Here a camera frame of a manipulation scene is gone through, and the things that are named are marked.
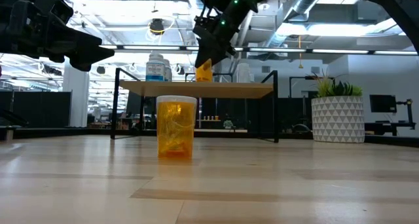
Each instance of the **shelf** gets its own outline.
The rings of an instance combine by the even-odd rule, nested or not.
[[[259,99],[273,91],[263,83],[175,83],[121,81],[119,85],[142,96],[190,96],[195,98]]]

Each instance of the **computer monitor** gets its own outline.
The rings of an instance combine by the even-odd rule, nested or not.
[[[371,113],[396,113],[397,104],[395,96],[370,95]]]

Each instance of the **wooden floor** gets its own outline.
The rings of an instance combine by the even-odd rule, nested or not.
[[[158,160],[155,138],[0,144],[1,224],[419,223],[419,149],[195,140]]]

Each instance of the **white column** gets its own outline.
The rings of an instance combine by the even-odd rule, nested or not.
[[[63,91],[71,94],[70,126],[87,126],[89,73],[75,69],[65,57]]]

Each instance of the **ceiling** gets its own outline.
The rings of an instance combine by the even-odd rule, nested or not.
[[[200,0],[66,1],[75,11],[68,26],[100,37],[104,45],[197,45],[192,29],[194,27],[193,18],[201,12],[202,3]],[[232,41],[234,45],[262,46],[277,30],[278,35],[288,36],[293,32],[300,34],[300,39],[286,37],[284,44],[293,48],[403,50],[412,45],[386,12],[374,3],[364,0],[320,0],[310,11],[307,22],[290,20],[289,23],[281,25],[282,22],[278,21],[280,11],[291,1],[267,0],[260,4],[260,11],[253,14],[249,26],[242,25],[240,27],[238,36]],[[150,34],[149,23],[153,18],[164,20],[166,31],[160,37]],[[313,31],[316,28],[325,29],[319,24],[327,24],[328,28],[341,31],[344,28],[348,28],[348,30],[362,28],[363,33],[353,36],[345,36],[350,35],[349,31],[336,33],[336,35],[343,36],[331,35],[334,33],[332,31],[316,33]],[[107,99],[105,101],[111,101],[116,67],[123,67],[136,77],[144,79],[148,55],[144,52],[118,52],[115,56],[93,65],[90,72],[92,80],[90,84],[91,105],[100,105],[99,100],[96,100],[95,103],[97,98],[95,96],[98,95],[98,92]],[[323,60],[325,64],[338,57],[326,54],[316,57],[313,57],[313,54],[306,56]],[[184,76],[175,72],[177,66],[185,67],[186,72],[194,71],[191,66],[194,65],[196,53],[165,53],[164,57],[171,63],[175,81],[184,81]],[[297,58],[299,58],[298,54],[290,54],[285,59],[294,60]],[[0,61],[3,68],[1,77],[3,80],[0,79],[0,87],[57,91],[62,89],[61,76],[47,74],[40,69],[43,68],[43,65],[47,65],[64,74],[63,64],[53,63],[47,58],[34,60],[26,56],[10,54],[4,54]],[[105,67],[105,74],[100,75],[96,72],[99,65]],[[11,77],[23,80],[13,80],[10,79]]]

